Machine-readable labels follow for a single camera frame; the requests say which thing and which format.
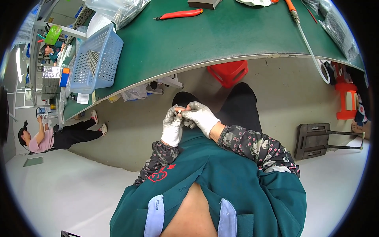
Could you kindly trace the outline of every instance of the white sneaker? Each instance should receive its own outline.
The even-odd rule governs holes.
[[[99,128],[99,131],[103,133],[102,137],[106,135],[106,132],[108,131],[108,128],[105,124],[101,125],[101,128]]]
[[[91,119],[95,120],[95,125],[99,123],[99,121],[97,119],[97,113],[95,110],[91,111]]]

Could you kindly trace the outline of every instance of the red plastic stool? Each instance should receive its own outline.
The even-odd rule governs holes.
[[[334,89],[340,92],[341,96],[341,112],[337,112],[337,119],[353,119],[355,118],[355,115],[357,113],[357,110],[354,110],[355,106],[355,99],[354,94],[357,91],[357,87],[354,84],[341,82],[334,85]],[[351,100],[352,100],[352,108],[353,110],[346,110],[346,101],[345,101],[345,93],[350,92],[351,93]]]
[[[225,88],[232,87],[249,71],[246,60],[208,66],[207,70]]]

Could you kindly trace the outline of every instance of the red embroidered logo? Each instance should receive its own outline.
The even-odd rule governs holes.
[[[160,181],[160,180],[166,178],[166,176],[167,176],[167,172],[166,172],[166,171],[163,171],[164,168],[166,168],[166,167],[167,167],[167,166],[162,167],[162,168],[159,170],[158,173],[154,173],[154,174],[150,175],[150,176],[148,177],[148,179],[150,179],[151,181],[153,181],[153,182],[155,183],[155,182],[157,182],[157,181]],[[175,167],[175,165],[169,165],[167,169],[170,170],[170,169],[173,169],[174,167]]]
[[[154,173],[154,174],[150,175],[149,179],[155,183],[157,181],[160,181],[160,180],[166,178],[166,176],[167,176],[166,171],[159,171],[158,173]]]

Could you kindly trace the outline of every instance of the red utility knife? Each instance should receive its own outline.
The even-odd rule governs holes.
[[[197,16],[203,12],[203,9],[189,10],[189,11],[177,11],[174,13],[166,13],[163,16],[158,16],[153,18],[155,20],[164,20],[169,18],[177,18],[177,17],[189,17],[189,16]]]

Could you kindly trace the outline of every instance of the ceiling light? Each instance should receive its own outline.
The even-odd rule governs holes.
[[[16,51],[16,66],[17,66],[17,75],[19,77],[19,82],[21,83],[23,74],[21,75],[20,47],[18,47]]]

